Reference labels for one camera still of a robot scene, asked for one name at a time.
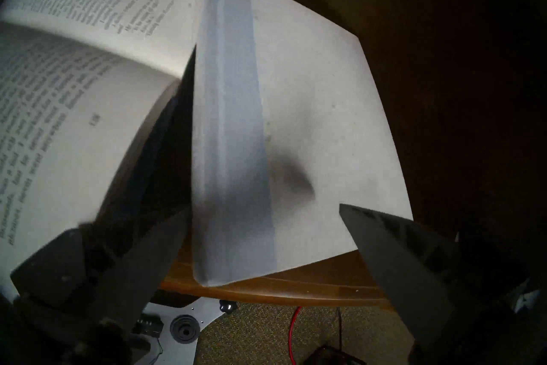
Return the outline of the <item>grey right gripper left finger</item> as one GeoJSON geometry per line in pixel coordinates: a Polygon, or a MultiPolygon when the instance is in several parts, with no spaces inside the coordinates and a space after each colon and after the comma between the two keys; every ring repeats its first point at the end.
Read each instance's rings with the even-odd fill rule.
{"type": "Polygon", "coordinates": [[[188,233],[190,206],[139,216],[24,212],[11,256],[11,306],[40,332],[135,325],[188,233]]]}

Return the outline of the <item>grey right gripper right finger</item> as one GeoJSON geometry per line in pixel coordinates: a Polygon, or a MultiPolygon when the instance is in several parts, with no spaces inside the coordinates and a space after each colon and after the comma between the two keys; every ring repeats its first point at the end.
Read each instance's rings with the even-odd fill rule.
{"type": "Polygon", "coordinates": [[[439,235],[412,220],[340,204],[371,276],[420,349],[456,349],[489,309],[522,287],[525,268],[473,232],[439,235]]]}

